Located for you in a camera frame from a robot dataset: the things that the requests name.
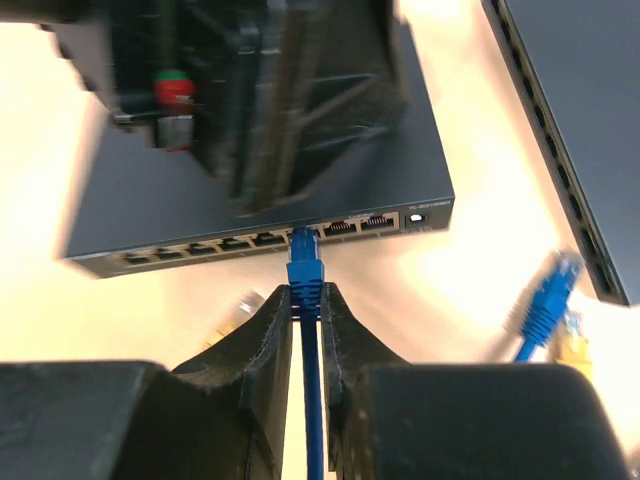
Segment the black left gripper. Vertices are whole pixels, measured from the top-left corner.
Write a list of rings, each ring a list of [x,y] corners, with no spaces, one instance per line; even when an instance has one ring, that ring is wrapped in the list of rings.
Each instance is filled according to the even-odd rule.
[[[190,153],[252,215],[396,129],[393,1],[65,1],[35,23],[124,131]]]

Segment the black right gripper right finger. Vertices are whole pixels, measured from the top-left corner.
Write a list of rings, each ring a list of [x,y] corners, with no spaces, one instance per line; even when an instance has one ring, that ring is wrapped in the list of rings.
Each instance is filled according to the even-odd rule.
[[[340,479],[625,479],[592,385],[556,364],[413,364],[321,297],[328,464]]]

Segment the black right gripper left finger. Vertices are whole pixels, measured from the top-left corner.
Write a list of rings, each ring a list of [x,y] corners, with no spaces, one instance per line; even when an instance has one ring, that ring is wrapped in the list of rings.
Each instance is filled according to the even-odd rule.
[[[143,361],[5,363],[5,479],[277,479],[292,350],[278,287],[173,370]]]

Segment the black network switch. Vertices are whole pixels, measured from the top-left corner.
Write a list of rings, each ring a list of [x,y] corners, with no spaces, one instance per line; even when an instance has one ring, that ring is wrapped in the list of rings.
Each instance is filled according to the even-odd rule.
[[[597,297],[638,305],[638,2],[483,6]]]
[[[185,153],[105,126],[60,255],[99,278],[283,252],[293,230],[322,244],[446,230],[455,193],[417,39],[396,26],[409,104],[399,126],[356,142],[289,199],[248,210]]]

